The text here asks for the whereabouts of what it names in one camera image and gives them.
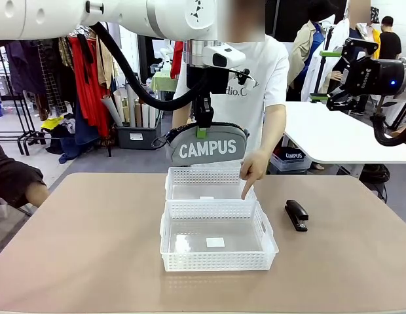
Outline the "person's left hand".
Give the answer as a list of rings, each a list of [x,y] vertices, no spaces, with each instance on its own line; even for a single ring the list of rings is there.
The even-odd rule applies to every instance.
[[[259,149],[248,155],[241,163],[240,178],[245,181],[241,198],[244,200],[254,183],[261,180],[267,171],[269,155]]]

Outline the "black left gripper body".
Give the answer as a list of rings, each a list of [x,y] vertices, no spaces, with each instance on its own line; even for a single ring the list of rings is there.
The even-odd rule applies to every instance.
[[[198,93],[226,94],[229,84],[229,70],[218,67],[193,67],[187,65],[186,85]]]

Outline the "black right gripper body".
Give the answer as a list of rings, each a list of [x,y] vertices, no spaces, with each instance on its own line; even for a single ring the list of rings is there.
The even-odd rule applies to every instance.
[[[351,96],[398,96],[405,89],[405,62],[361,58],[351,63],[344,90]]]

